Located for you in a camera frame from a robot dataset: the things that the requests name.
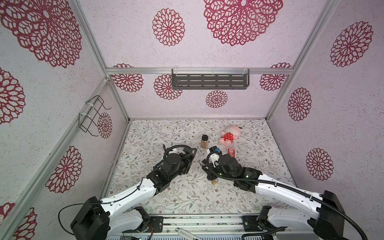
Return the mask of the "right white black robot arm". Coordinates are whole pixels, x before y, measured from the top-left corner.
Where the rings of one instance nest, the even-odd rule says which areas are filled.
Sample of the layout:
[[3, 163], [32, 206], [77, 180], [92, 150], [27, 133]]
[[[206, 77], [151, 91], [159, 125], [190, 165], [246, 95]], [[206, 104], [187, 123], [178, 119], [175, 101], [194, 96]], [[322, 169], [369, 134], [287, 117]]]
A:
[[307, 213], [318, 213], [311, 223], [315, 234], [324, 240], [342, 240], [345, 219], [341, 216], [344, 209], [337, 196], [329, 191], [323, 194], [310, 193], [298, 188], [272, 180], [262, 172], [242, 167], [230, 155], [211, 152], [202, 161], [202, 168], [207, 179], [230, 180], [234, 186], [255, 194], [266, 195]]

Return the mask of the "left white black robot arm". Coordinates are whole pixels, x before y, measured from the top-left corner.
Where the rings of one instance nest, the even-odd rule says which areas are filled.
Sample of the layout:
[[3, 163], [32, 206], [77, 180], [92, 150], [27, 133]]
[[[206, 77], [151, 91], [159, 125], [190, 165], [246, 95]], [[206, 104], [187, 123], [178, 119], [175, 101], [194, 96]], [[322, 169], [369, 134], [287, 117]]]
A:
[[114, 196], [91, 197], [70, 224], [77, 240], [105, 240], [124, 231], [145, 231], [150, 217], [138, 204], [166, 190], [178, 176], [186, 175], [197, 149], [176, 145], [165, 150], [162, 160], [140, 182]]

